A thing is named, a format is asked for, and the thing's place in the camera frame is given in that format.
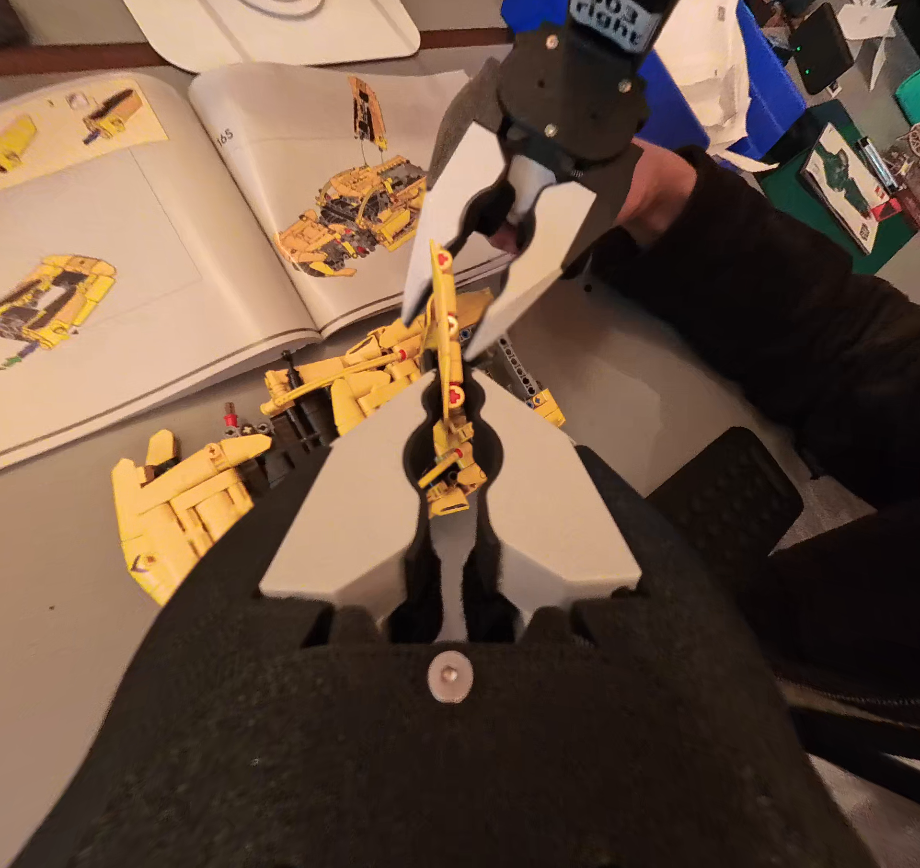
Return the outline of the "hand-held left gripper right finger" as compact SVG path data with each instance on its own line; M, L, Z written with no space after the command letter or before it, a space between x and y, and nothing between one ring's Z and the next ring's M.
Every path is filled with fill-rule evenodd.
M486 476L463 570L468 639L512 642L538 609L635 590L639 564L571 439L478 369L466 396Z

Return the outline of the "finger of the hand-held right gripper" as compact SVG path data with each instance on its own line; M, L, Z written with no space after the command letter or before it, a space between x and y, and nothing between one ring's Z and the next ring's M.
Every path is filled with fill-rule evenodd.
M498 136L473 122L458 143L434 187L427 192L409 254L400 320L413 322L431 294L430 243L443 248L466 244L464 220L472 201L489 192L507 170Z
M562 275L595 192L576 182L552 184L537 196L531 241L510 265L500 294L483 313L464 357L471 363L494 345Z

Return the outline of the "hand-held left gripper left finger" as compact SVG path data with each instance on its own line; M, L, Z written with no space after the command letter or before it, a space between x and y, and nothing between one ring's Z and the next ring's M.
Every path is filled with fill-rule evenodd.
M441 631L441 561L427 500L407 468L431 438L431 370L337 439L263 575L266 598L363 609L389 637L431 643Z

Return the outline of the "yellow brick roof frame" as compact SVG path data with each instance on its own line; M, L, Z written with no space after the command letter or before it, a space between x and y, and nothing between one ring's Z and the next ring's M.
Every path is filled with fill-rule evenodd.
M454 258L430 242L431 297L425 314L426 349L434 351L441 414L432 425L434 461L419 480L429 517L446 517L469 508L469 496L488 477L474 457L474 425L466 415L462 333L465 326L454 280Z

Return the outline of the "yellow brick model car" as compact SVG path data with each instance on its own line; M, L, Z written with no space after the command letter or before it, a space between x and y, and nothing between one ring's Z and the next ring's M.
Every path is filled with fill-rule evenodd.
M487 290L457 294L466 345L493 299ZM157 431L144 464L120 460L111 471L114 508L126 566L163 606L193 567L300 460L370 418L420 379L426 308L409 325L373 329L340 356L269 370L269 400L258 425L224 408L224 437L182 459L178 439Z

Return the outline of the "instruction booklet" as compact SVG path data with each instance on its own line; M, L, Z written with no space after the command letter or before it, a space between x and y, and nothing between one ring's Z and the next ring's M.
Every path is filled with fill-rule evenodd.
M396 309L461 70L2 101L2 470Z

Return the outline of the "person's right forearm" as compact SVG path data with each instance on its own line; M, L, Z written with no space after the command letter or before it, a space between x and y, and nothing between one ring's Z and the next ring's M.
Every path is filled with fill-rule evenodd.
M648 248L614 224L596 275L868 505L918 499L918 305L702 149L676 153L697 174L683 212Z

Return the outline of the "grey desk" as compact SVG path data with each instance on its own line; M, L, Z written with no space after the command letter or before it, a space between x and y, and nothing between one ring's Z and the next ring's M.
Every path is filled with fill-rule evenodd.
M79 50L102 69L104 42L139 42L121 0L12 0L36 40ZM507 49L462 27L500 23L500 0L403 0L423 33L454 49L374 63L399 75L463 69L474 75ZM548 383L566 429L640 494L649 494L732 425L751 428L797 483L804 511L780 547L867 515L869 506L830 477L811 479L788 435L768 423L676 333L596 283L559 281L511 331L524 365ZM143 458L160 428L200 448L220 432L233 401L247 418L264 400L264 368L187 393L98 434L2 472L2 866L40 825L96 736L125 668L158 607L134 585L118 544L109 472Z

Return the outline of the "person's right hand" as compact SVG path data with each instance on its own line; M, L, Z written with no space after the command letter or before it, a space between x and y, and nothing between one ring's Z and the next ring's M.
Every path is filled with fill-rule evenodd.
M648 248L669 230L683 212L696 186L696 169L677 153L640 138L633 140L640 156L615 227L641 248Z

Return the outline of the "black perforated chair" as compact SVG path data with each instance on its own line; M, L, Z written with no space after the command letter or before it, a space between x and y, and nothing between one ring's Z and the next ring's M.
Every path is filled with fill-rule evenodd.
M647 501L733 591L764 565L803 511L795 484L743 426L713 440Z

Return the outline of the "black electronic box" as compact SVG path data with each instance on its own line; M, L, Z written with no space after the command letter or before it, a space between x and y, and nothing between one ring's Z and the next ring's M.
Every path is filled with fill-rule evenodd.
M823 92L854 66L854 55L829 3L817 6L789 39L803 88L809 95Z

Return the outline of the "green mat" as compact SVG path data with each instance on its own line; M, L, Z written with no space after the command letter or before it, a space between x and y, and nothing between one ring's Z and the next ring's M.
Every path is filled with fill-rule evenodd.
M828 123L830 122L822 124L821 130ZM862 135L857 127L852 122L846 122L844 126L837 127L847 142L859 153L857 142ZM799 179L799 169L815 139L809 141L804 150L784 165L771 172L766 172L761 182L762 190L777 209L839 244L850 256L857 274L876 275L896 254L901 253L905 246L918 241L918 230L914 228L913 223L902 209L899 216L881 223L873 253L868 256L857 253L855 242L849 238L830 212Z

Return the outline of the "small boxed brick set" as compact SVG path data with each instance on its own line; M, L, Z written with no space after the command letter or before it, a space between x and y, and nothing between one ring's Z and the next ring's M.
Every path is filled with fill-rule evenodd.
M873 253L881 223L902 212L898 199L833 123L822 127L806 153L799 179L861 255Z

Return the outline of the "person's black cream-lined jacket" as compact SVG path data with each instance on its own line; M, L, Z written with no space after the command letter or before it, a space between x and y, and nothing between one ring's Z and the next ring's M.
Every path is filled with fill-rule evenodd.
M757 631L804 749L919 801L918 501L776 552Z

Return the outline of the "wooden document stand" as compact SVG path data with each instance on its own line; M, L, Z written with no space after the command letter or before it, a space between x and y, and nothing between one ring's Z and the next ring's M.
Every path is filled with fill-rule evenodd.
M410 57L420 31L400 0L123 0L169 63L328 66Z

